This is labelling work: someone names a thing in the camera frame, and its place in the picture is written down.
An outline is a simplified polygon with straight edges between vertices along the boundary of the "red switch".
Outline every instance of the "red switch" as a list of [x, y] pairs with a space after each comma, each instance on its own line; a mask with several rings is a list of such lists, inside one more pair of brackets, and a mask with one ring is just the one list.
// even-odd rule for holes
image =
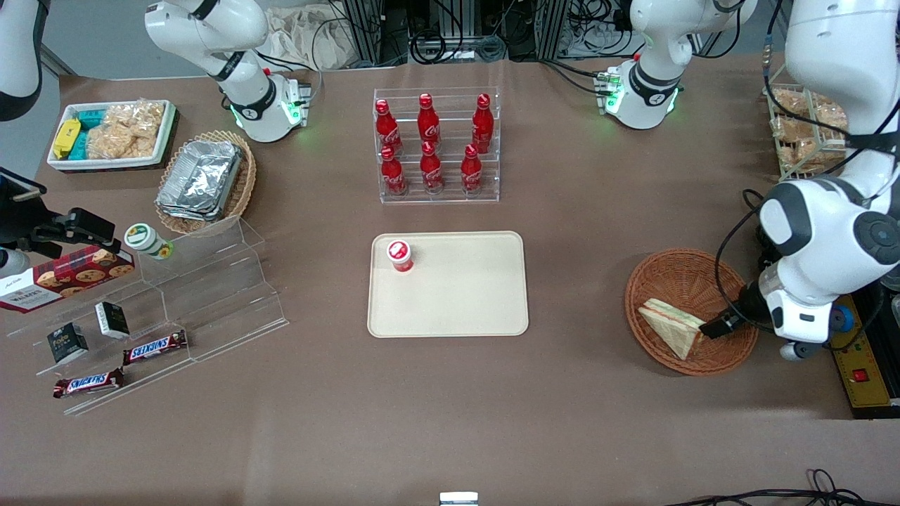
[[866, 372], [866, 369], [853, 369], [853, 381], [856, 383], [863, 383], [869, 380], [869, 373]]

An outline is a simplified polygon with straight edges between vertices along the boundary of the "white tray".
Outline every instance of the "white tray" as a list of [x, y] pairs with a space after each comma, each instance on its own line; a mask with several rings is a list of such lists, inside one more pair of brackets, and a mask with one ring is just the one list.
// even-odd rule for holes
[[[413, 268], [386, 249], [404, 239]], [[514, 231], [383, 234], [372, 242], [369, 332], [376, 338], [518, 336], [528, 328], [522, 237]]]
[[[82, 111], [106, 109], [110, 105], [135, 104], [136, 102], [137, 101], [131, 100], [126, 102], [96, 102], [94, 104], [67, 105], [66, 109], [62, 112], [62, 117], [59, 118], [59, 125], [57, 125], [56, 130], [53, 131], [53, 139], [56, 139], [56, 136], [59, 133], [59, 129], [62, 128], [62, 123], [64, 123], [66, 120], [70, 120], [76, 117], [76, 115]], [[103, 172], [105, 170], [128, 167], [145, 167], [148, 165], [158, 164], [160, 161], [162, 161], [163, 154], [166, 152], [169, 133], [172, 130], [172, 123], [175, 120], [176, 108], [168, 100], [152, 99], [152, 102], [162, 102], [166, 106], [166, 109], [163, 111], [162, 123], [159, 124], [159, 131], [157, 132], [157, 144], [153, 147], [152, 155], [148, 157], [138, 158], [116, 158], [112, 160], [61, 160], [57, 158], [55, 154], [53, 154], [53, 144], [51, 142], [50, 149], [47, 152], [47, 164], [53, 168], [56, 168], [57, 170], [61, 170], [64, 172]]]

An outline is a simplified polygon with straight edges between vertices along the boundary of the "plastic-wrapped sandwich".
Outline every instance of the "plastic-wrapped sandwich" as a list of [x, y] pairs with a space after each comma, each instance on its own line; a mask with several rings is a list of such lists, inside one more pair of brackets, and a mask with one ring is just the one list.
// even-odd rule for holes
[[648, 300], [637, 311], [681, 360], [688, 358], [701, 336], [700, 325], [706, 323], [659, 299]]

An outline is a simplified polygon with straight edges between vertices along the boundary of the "round wicker basket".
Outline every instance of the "round wicker basket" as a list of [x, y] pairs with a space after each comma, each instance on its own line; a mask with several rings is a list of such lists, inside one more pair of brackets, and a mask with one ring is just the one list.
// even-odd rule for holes
[[[229, 195], [228, 203], [225, 206], [225, 213], [222, 214], [222, 219], [229, 218], [230, 216], [240, 216], [244, 210], [247, 209], [247, 204], [250, 203], [250, 195], [253, 193], [253, 185], [257, 181], [257, 162], [253, 158], [253, 153], [250, 151], [250, 147], [247, 145], [247, 142], [243, 140], [238, 134], [232, 133], [230, 131], [210, 131], [207, 133], [201, 133], [200, 135], [194, 137], [189, 140], [210, 140], [213, 142], [221, 142], [227, 140], [233, 143], [236, 146], [240, 146], [241, 149], [244, 150], [244, 158], [240, 161], [240, 166], [238, 166], [238, 177], [235, 179], [234, 186], [231, 187], [231, 194]], [[182, 145], [181, 148], [178, 148], [178, 151], [175, 155], [169, 159], [168, 165], [166, 165], [166, 171], [163, 173], [162, 180], [159, 182], [159, 187], [162, 188], [166, 183], [166, 180], [169, 177], [169, 173], [172, 172], [172, 166], [175, 164], [175, 160], [178, 158], [178, 155], [181, 154], [182, 150], [187, 145], [187, 142]], [[166, 228], [179, 232], [179, 233], [189, 233], [193, 231], [197, 231], [213, 221], [200, 221], [200, 220], [186, 220], [185, 218], [176, 218], [174, 216], [169, 216], [162, 212], [161, 209], [157, 206], [157, 215], [159, 219], [163, 222], [163, 225], [166, 225]]]
[[[625, 314], [634, 338], [651, 357], [685, 375], [718, 375], [738, 367], [753, 350], [759, 331], [744, 325], [730, 336], [701, 336], [687, 360], [675, 356], [669, 345], [653, 331], [637, 311], [647, 299], [656, 298], [710, 321], [725, 308], [713, 277], [715, 259], [698, 249], [666, 249], [645, 258], [631, 274], [625, 288]], [[744, 285], [741, 277], [724, 263], [719, 272], [725, 292], [733, 300]]]

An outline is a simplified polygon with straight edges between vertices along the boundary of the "brown table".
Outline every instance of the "brown table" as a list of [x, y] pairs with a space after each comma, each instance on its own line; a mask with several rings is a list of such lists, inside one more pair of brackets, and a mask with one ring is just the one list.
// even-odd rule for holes
[[[847, 420], [827, 354], [788, 363], [763, 335], [736, 371], [690, 378], [628, 330], [635, 265], [663, 248], [715, 251], [744, 213], [740, 190], [770, 185], [760, 81], [755, 56], [694, 61], [671, 116], [630, 131], [537, 64], [328, 74], [309, 128], [252, 145], [246, 218], [269, 242], [265, 274], [291, 325], [74, 419], [22, 359], [27, 343], [3, 342], [4, 503], [411, 505], [475, 490], [485, 505], [638, 506], [806, 488], [809, 467], [900, 500], [900, 425]], [[373, 88], [471, 84], [502, 87], [500, 203], [382, 206]], [[236, 129], [209, 78], [61, 86], [63, 104], [172, 100], [178, 144]], [[40, 171], [52, 208], [83, 205], [120, 227], [155, 221], [158, 178]], [[441, 230], [522, 235], [524, 335], [368, 334], [372, 238]], [[748, 229], [725, 258], [747, 276], [756, 254]]]

